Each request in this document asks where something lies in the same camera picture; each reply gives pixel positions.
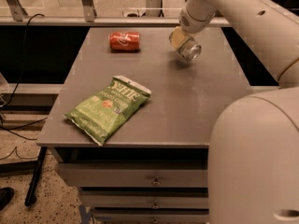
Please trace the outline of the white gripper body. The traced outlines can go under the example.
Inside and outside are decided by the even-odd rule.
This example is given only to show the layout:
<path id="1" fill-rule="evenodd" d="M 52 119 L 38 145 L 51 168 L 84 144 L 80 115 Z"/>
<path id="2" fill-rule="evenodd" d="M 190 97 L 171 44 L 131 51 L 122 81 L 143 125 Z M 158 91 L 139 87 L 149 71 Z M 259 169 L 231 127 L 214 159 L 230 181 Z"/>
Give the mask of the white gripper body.
<path id="1" fill-rule="evenodd" d="M 207 0 L 187 0 L 179 13 L 181 29 L 196 34 L 205 29 L 216 14 L 216 8 Z"/>

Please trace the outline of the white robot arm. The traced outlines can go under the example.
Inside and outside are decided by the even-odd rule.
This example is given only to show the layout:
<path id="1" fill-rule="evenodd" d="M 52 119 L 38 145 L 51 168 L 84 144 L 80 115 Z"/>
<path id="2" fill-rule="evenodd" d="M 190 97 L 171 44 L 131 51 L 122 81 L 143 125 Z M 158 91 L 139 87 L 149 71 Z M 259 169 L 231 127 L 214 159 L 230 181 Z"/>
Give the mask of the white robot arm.
<path id="1" fill-rule="evenodd" d="M 208 151 L 209 224 L 298 224 L 298 18 L 271 0 L 188 0 L 180 26 L 198 33 L 214 12 L 279 87 L 239 99 L 218 117 Z"/>

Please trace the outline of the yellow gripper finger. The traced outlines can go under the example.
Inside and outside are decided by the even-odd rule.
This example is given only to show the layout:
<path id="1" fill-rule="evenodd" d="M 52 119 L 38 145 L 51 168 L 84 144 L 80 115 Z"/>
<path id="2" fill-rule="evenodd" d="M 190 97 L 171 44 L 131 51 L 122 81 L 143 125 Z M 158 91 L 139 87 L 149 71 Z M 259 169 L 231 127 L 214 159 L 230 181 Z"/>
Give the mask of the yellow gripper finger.
<path id="1" fill-rule="evenodd" d="M 180 26 L 176 27 L 171 34 L 171 44 L 174 47 L 179 47 L 188 37 L 188 34 L 185 33 Z"/>

